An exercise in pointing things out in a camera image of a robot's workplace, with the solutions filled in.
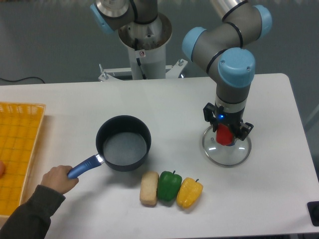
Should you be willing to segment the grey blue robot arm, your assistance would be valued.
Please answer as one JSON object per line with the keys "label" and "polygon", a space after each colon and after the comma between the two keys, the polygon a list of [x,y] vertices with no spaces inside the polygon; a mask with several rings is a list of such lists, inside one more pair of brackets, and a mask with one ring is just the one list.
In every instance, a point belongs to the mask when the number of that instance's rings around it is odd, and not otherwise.
{"label": "grey blue robot arm", "polygon": [[[182,50],[216,83],[215,102],[204,107],[204,118],[216,141],[231,146],[245,140],[253,128],[242,120],[255,75],[255,59],[245,45],[271,30],[272,16],[265,7],[246,0],[215,0],[212,5],[222,24],[212,31],[191,29]],[[172,26],[158,11],[157,1],[96,0],[90,9],[103,32],[118,32],[129,52],[133,79],[165,77],[165,46]]]}

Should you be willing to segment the dark green sleeve forearm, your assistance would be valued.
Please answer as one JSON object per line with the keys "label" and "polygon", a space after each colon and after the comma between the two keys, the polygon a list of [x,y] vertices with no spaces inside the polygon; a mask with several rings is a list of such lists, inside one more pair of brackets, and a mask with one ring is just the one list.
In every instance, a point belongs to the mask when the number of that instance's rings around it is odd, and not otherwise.
{"label": "dark green sleeve forearm", "polygon": [[38,185],[31,197],[18,206],[0,230],[2,239],[43,239],[49,230],[51,217],[65,196],[49,187]]}

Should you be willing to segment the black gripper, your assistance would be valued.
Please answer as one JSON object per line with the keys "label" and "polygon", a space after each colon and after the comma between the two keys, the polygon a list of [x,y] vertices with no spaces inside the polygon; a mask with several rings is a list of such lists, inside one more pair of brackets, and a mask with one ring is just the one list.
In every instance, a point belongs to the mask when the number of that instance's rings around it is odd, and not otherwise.
{"label": "black gripper", "polygon": [[244,110],[240,110],[235,113],[229,113],[225,111],[224,106],[217,106],[211,103],[207,103],[203,108],[204,119],[212,126],[213,132],[216,132],[218,125],[221,123],[229,127],[233,133],[233,144],[237,141],[243,141],[249,135],[253,129],[253,125],[248,122],[243,122],[242,115]]}

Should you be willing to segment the person's hand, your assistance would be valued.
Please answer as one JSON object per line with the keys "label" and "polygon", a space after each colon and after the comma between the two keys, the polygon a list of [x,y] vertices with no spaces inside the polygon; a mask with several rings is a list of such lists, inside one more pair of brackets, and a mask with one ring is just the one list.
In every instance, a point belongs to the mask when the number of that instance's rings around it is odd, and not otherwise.
{"label": "person's hand", "polygon": [[71,169],[71,166],[66,165],[52,167],[50,171],[43,175],[40,185],[64,195],[73,189],[79,182],[78,178],[68,178],[68,173]]}

